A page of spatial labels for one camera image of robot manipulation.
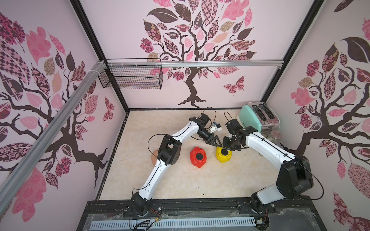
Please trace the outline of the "yellow piggy bank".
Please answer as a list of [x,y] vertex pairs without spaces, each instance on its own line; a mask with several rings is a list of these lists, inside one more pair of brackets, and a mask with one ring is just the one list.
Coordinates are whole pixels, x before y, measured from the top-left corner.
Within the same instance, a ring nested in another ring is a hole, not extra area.
[[231,159],[232,151],[228,150],[228,155],[224,156],[224,155],[221,154],[222,149],[224,149],[224,148],[221,148],[221,147],[216,148],[216,158],[220,163],[225,163],[225,162],[228,162]]

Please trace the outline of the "peach piggy bank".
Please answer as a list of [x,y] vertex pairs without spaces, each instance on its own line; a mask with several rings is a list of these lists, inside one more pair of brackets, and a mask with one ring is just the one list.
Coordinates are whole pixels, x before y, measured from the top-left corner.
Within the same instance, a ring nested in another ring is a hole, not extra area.
[[151,156],[151,162],[153,164],[153,166],[156,165],[156,162],[157,162],[157,157],[158,157],[158,149],[155,150]]

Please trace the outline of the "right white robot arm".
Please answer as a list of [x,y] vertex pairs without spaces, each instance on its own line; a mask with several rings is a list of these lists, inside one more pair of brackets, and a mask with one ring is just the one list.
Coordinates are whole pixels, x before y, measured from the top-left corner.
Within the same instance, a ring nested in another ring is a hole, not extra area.
[[241,128],[223,138],[223,148],[240,151],[248,147],[279,170],[274,184],[252,194],[251,205],[259,207],[282,199],[294,199],[314,186],[309,160],[295,156],[269,141],[253,127]]

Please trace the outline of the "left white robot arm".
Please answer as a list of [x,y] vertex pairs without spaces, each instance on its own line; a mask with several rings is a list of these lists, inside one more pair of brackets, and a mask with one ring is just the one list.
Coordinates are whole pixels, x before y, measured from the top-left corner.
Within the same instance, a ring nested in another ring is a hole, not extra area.
[[143,186],[136,189],[132,195],[132,204],[136,212],[144,216],[150,207],[153,194],[167,169],[174,165],[180,157],[181,146],[188,138],[197,134],[206,144],[221,147],[221,141],[216,131],[221,131],[221,125],[214,122],[210,128],[205,126],[210,121],[209,117],[202,113],[199,117],[192,117],[185,127],[173,135],[165,134],[158,149],[157,160],[153,170]]

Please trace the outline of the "red piggy bank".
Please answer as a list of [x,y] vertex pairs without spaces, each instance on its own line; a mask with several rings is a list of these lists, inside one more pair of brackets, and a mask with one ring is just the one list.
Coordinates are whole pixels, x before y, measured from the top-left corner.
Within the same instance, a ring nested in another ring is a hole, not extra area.
[[190,161],[192,165],[201,168],[207,162],[207,156],[202,148],[195,147],[190,152]]

